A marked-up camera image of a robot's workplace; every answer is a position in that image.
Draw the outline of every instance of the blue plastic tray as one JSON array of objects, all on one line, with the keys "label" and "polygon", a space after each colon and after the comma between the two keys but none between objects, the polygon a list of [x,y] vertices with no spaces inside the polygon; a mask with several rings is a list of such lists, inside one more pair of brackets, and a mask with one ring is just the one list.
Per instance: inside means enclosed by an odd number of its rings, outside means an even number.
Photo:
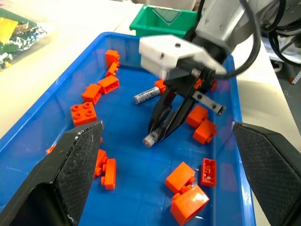
[{"label": "blue plastic tray", "polygon": [[[184,123],[163,142],[146,148],[142,139],[159,97],[133,103],[134,95],[152,88],[157,80],[140,68],[138,47],[139,38],[134,36],[99,35],[0,140],[0,210],[46,156],[45,150],[73,128],[70,107],[81,104],[86,87],[104,77],[104,54],[114,49],[120,54],[120,88],[103,95],[95,109],[105,125],[100,148],[117,161],[116,189],[105,191],[100,179],[95,179],[80,225],[177,225],[169,211],[173,193],[164,185],[165,179],[184,161],[196,170],[199,183],[203,158],[217,161],[217,185],[201,186],[210,201],[187,225],[255,225],[251,190],[231,131],[232,121],[241,121],[236,80],[220,81],[209,94],[227,106],[221,117],[209,111],[218,130],[211,143],[196,142],[194,129]],[[225,67],[234,69],[231,57]],[[177,97],[174,107],[180,102]]]}]

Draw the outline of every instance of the green plastic container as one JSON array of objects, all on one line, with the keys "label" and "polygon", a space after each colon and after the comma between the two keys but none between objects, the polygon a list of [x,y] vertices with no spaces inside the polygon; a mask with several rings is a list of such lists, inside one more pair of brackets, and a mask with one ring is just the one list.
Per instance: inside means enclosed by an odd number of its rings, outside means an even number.
[{"label": "green plastic container", "polygon": [[185,33],[195,25],[197,12],[142,6],[130,25],[136,30],[136,36],[173,34],[183,38]]}]

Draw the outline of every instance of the battery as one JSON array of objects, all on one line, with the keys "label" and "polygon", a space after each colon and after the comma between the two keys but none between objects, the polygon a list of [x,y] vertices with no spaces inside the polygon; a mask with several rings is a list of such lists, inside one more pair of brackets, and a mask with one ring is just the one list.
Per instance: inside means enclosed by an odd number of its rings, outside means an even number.
[{"label": "battery", "polygon": [[154,88],[151,88],[147,91],[144,91],[143,93],[140,93],[136,96],[134,96],[134,103],[135,104],[139,104],[139,103],[142,103],[148,99],[151,99],[152,97],[155,97],[157,95],[160,94],[160,89],[155,86]]},{"label": "battery", "polygon": [[162,127],[158,127],[143,139],[143,143],[147,147],[152,147],[159,138]]}]

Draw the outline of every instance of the aa battery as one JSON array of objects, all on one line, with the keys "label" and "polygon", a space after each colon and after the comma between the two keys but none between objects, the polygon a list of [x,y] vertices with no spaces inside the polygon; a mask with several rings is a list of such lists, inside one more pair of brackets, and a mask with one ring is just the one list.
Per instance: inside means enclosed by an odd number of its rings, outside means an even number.
[{"label": "aa battery", "polygon": [[139,103],[142,103],[148,99],[151,99],[152,97],[155,97],[157,95],[160,94],[160,89],[155,86],[154,88],[151,88],[143,93],[140,93],[136,96],[134,96],[134,103],[135,104],[139,104]]},{"label": "aa battery", "polygon": [[162,128],[159,127],[157,129],[155,129],[154,131],[152,131],[149,135],[147,135],[143,139],[144,145],[147,147],[153,146],[158,141],[161,130],[162,130]]}]

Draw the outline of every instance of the table surface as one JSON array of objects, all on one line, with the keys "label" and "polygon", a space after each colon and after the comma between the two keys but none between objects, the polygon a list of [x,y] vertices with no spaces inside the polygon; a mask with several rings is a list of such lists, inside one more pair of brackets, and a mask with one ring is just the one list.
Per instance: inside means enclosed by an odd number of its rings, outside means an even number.
[{"label": "table surface", "polygon": [[[98,34],[135,35],[129,25],[142,7],[108,0],[86,0],[78,5],[70,0],[29,0],[26,4],[46,15],[56,31],[0,74],[0,100],[6,106],[0,111],[0,138]],[[247,59],[252,42],[250,37],[236,47],[236,67]],[[255,63],[237,81],[243,122],[281,133],[300,151],[300,134],[263,45]],[[257,225],[269,225],[254,195],[253,202]]]}]

